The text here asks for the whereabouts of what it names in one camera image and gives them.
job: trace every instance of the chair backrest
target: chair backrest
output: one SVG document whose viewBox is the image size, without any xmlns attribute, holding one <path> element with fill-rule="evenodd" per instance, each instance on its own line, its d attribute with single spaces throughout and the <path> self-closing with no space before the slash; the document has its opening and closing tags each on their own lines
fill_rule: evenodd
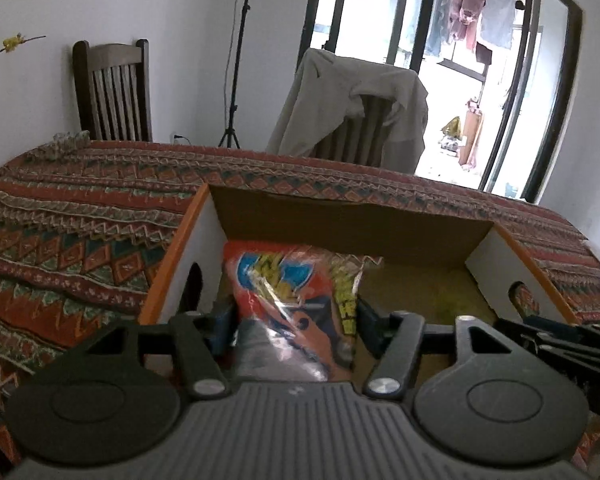
<svg viewBox="0 0 600 480">
<path fill-rule="evenodd" d="M 94 140 L 151 142 L 149 42 L 74 45 L 80 126 Z"/>
<path fill-rule="evenodd" d="M 390 132 L 390 128 L 383 126 L 383 123 L 391 111 L 392 102 L 363 95 L 362 104 L 365 116 L 345 119 L 334 132 L 316 145 L 310 156 L 379 168 L 382 149 Z"/>
</svg>

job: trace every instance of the black tripod stand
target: black tripod stand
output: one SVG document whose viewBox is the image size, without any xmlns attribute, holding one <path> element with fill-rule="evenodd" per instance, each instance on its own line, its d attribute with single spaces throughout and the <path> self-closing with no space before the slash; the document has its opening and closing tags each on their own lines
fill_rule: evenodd
<svg viewBox="0 0 600 480">
<path fill-rule="evenodd" d="M 224 131 L 224 135 L 218 144 L 220 148 L 224 145 L 224 140 L 226 139 L 226 146 L 228 148 L 232 147 L 232 143 L 235 142 L 235 147 L 240 149 L 240 142 L 238 142 L 238 137 L 235 134 L 234 129 L 234 117 L 235 111 L 238 109 L 238 106 L 235 104 L 235 95 L 238 90 L 238 70 L 240 70 L 240 55 L 242 54 L 242 40 L 244 39 L 244 24 L 247 21 L 247 13 L 251 10 L 251 6 L 249 5 L 249 0 L 244 0 L 244 5 L 242 6 L 242 21 L 240 22 L 240 32 L 238 33 L 238 47 L 235 51 L 235 68 L 234 68 L 234 84 L 231 89 L 231 105 L 229 107 L 229 125 Z"/>
</svg>

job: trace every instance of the snack bag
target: snack bag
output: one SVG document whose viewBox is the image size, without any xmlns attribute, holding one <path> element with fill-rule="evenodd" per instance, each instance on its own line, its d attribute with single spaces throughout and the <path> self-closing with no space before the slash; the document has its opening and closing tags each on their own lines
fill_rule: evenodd
<svg viewBox="0 0 600 480">
<path fill-rule="evenodd" d="M 227 242 L 224 266 L 244 320 L 237 375 L 349 381 L 364 261 L 311 246 Z"/>
</svg>

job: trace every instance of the cardboard box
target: cardboard box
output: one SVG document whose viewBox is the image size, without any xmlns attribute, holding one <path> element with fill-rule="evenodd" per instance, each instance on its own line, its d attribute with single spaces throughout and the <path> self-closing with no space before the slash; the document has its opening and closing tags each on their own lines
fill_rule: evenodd
<svg viewBox="0 0 600 480">
<path fill-rule="evenodd" d="M 229 293 L 226 282 L 220 287 L 229 238 L 383 256 L 384 265 L 365 273 L 359 292 L 385 312 L 417 312 L 437 324 L 460 315 L 520 320 L 509 295 L 522 282 L 541 316 L 576 322 L 524 247 L 493 222 L 208 185 L 192 200 L 139 322 L 166 322 L 177 313 L 193 263 L 202 270 L 200 310 L 210 308 L 219 288 L 220 296 Z"/>
</svg>

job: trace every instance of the twig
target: twig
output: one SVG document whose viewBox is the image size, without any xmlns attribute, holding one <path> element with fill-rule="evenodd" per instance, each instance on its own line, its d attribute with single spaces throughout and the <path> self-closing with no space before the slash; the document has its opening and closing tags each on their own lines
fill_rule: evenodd
<svg viewBox="0 0 600 480">
<path fill-rule="evenodd" d="M 25 43 L 29 43 L 29 41 L 40 40 L 41 38 L 46 38 L 46 36 L 36 36 L 35 38 L 29 38 L 28 40 L 24 40 L 22 43 L 20 43 L 20 45 L 25 44 Z M 4 48 L 4 47 L 2 47 L 0 49 L 0 53 L 4 52 L 5 50 L 7 50 L 7 49 Z"/>
</svg>

